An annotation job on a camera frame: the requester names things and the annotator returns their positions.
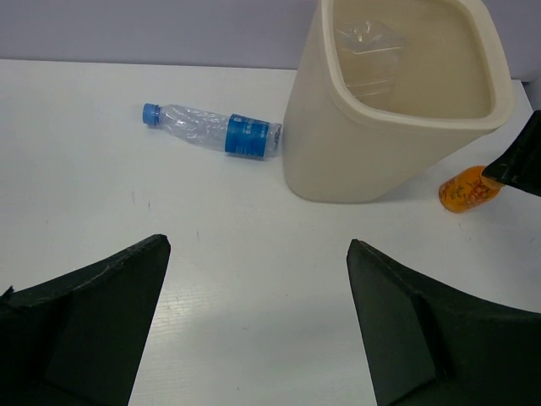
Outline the orange juice bottle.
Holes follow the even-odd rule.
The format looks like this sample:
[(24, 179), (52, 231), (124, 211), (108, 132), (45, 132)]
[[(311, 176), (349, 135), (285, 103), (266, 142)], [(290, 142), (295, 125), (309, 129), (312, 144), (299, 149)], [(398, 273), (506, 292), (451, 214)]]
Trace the orange juice bottle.
[(463, 213), (493, 200), (504, 188), (502, 183), (483, 175), (485, 166), (470, 167), (439, 188), (441, 205), (454, 213)]

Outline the clear bottle green white label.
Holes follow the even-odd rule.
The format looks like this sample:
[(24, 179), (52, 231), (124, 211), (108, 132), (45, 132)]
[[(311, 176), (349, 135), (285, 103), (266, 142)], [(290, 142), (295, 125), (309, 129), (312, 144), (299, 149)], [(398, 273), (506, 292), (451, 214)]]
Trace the clear bottle green white label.
[(349, 92), (365, 105), (385, 109), (396, 83), (406, 40), (374, 20), (337, 25), (335, 40), (342, 77)]

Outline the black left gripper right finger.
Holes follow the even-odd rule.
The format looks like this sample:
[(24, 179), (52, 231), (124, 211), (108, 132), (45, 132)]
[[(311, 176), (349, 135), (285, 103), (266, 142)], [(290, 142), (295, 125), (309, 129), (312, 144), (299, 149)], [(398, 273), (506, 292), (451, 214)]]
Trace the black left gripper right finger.
[(537, 405), (540, 316), (353, 240), (347, 271), (379, 405)]

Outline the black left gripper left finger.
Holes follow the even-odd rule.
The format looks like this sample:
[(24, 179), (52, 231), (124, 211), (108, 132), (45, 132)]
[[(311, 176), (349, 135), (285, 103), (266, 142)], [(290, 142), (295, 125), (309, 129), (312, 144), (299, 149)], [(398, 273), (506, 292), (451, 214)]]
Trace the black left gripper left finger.
[(171, 245), (152, 235), (115, 255), (1, 296), (3, 405), (126, 405)]

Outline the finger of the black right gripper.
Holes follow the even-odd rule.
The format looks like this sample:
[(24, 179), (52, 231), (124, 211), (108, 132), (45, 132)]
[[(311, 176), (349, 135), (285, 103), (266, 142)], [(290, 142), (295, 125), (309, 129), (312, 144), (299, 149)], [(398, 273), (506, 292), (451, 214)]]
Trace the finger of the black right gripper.
[(540, 143), (540, 111), (536, 110), (507, 150), (483, 170), (483, 176), (530, 195), (540, 195)]

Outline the crushed bottle blue label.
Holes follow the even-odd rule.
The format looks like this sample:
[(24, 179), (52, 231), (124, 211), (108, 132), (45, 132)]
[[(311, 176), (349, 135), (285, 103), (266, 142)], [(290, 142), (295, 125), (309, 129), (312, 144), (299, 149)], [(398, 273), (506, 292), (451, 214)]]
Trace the crushed bottle blue label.
[(142, 121), (189, 144), (232, 156), (264, 160), (281, 151), (280, 123), (239, 114), (226, 116), (179, 105), (146, 103)]

